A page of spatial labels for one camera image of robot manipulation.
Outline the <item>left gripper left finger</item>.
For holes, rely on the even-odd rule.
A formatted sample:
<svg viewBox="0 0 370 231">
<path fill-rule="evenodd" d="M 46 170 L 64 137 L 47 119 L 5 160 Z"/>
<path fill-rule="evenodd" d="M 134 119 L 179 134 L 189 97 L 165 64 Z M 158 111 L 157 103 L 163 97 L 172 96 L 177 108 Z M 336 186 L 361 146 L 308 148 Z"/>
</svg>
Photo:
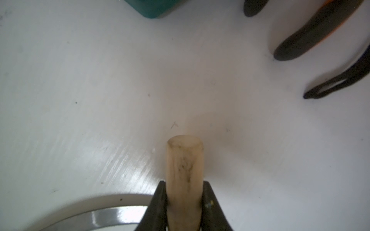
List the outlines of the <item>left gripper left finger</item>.
<svg viewBox="0 0 370 231">
<path fill-rule="evenodd" d="M 135 231 L 166 231 L 167 225 L 166 182 L 160 181 Z"/>
</svg>

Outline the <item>sickle wooden handle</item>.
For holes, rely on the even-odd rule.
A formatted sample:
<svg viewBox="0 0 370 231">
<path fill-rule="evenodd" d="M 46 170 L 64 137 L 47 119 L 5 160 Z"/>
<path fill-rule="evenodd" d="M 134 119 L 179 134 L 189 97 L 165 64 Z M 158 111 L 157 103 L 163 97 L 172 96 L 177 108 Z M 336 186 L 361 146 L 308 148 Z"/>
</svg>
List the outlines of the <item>sickle wooden handle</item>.
<svg viewBox="0 0 370 231">
<path fill-rule="evenodd" d="M 44 231 L 132 231 L 141 221 L 147 206 L 121 206 L 93 210 L 58 221 Z"/>
<path fill-rule="evenodd" d="M 166 146 L 167 221 L 170 231 L 198 231 L 202 215 L 204 145 L 191 135 Z"/>
</svg>

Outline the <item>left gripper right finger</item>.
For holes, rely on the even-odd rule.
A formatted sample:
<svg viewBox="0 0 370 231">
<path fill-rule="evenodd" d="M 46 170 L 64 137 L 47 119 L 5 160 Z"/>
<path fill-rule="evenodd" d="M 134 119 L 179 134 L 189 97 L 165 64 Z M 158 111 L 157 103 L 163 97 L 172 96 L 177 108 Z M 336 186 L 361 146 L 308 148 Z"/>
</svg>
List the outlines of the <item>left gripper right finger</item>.
<svg viewBox="0 0 370 231">
<path fill-rule="evenodd" d="M 209 182 L 203 182 L 202 231 L 232 231 Z"/>
</svg>

